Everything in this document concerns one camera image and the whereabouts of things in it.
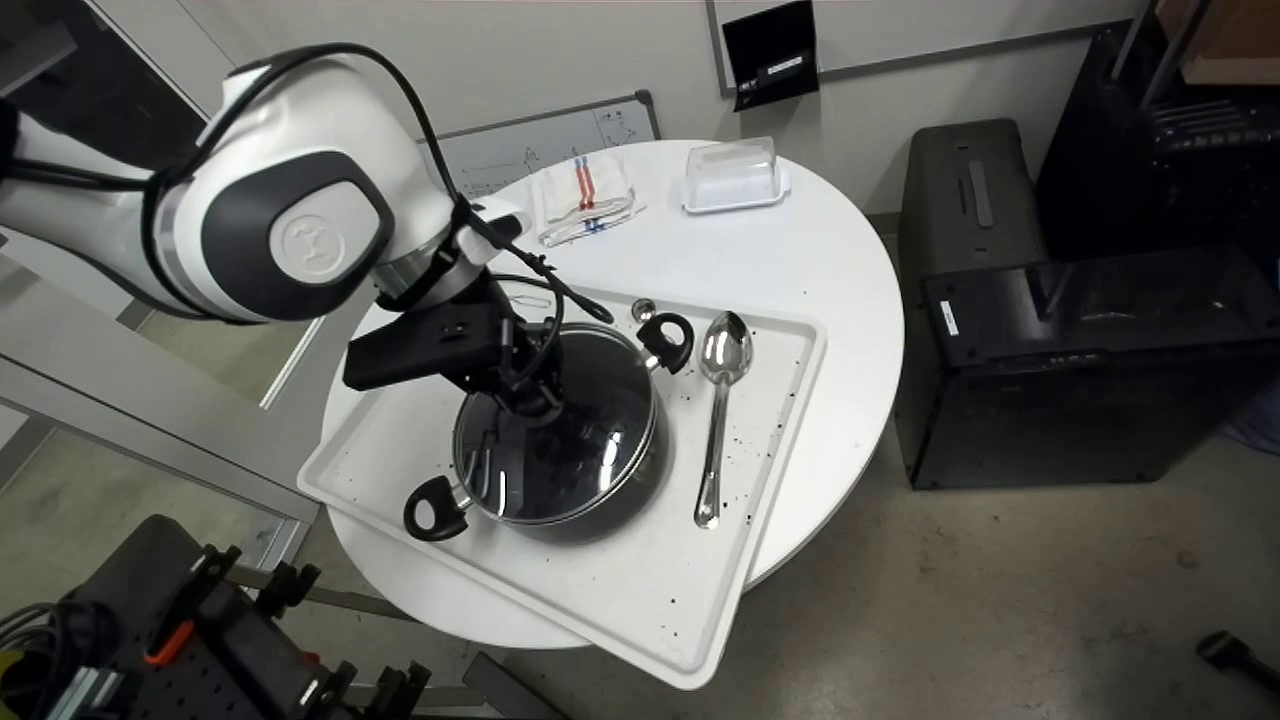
metal spoon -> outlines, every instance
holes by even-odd
[[[702,353],[699,353],[699,369],[715,382],[715,405],[711,405],[707,459],[702,459],[702,480],[695,487],[691,519],[711,525],[721,517],[721,456],[723,456],[727,387],[736,379],[742,379],[753,369],[753,333],[736,310],[723,310],[711,318]]]

white tray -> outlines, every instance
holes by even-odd
[[[633,294],[588,292],[636,337]],[[551,298],[513,286],[518,310],[546,316]],[[657,298],[684,310],[702,337],[721,309]],[[405,537],[405,497],[452,473],[446,439],[459,391],[446,379],[410,379],[369,391],[332,414],[325,443],[298,473],[298,487],[326,507],[392,537],[424,563],[446,563],[494,596],[615,651],[676,689],[715,677],[738,593],[747,583],[767,511],[789,466],[825,333],[736,309],[755,338],[753,373],[727,396],[721,525],[695,528],[691,498],[702,466],[711,382],[695,356],[679,375],[657,373],[668,414],[668,466],[645,507],[613,531],[522,531],[468,511],[468,531],[446,543]]]

wall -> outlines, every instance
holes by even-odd
[[[665,135],[767,132],[863,212],[897,212],[915,127],[1013,114],[1040,166],[1085,38],[840,74],[821,94],[736,114],[702,0],[239,0],[187,2],[223,46],[363,38],[415,80],[437,124],[468,127],[650,86]]]

metal pot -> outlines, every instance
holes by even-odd
[[[668,434],[638,348],[613,327],[565,325],[559,398],[554,418],[528,418],[493,396],[468,396],[452,433],[459,484],[418,484],[405,504],[405,531],[452,538],[468,528],[468,504],[493,519],[559,528],[601,507],[633,507],[620,497],[646,497]]]

gray floor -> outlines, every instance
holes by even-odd
[[[142,333],[261,391],[296,333],[146,318]],[[721,677],[673,692],[604,651],[499,651],[566,717],[1274,717],[1191,642],[1230,626],[1280,662],[1280,459],[1206,439],[1145,487],[908,492],[893,434],[851,498],[781,577],[742,596]],[[52,598],[128,528],[166,511],[244,543],[261,517],[77,434],[48,434],[0,480],[0,606]],[[361,570],[314,528],[325,583]],[[319,654],[418,661],[454,679],[468,642],[408,618],[302,606]]]

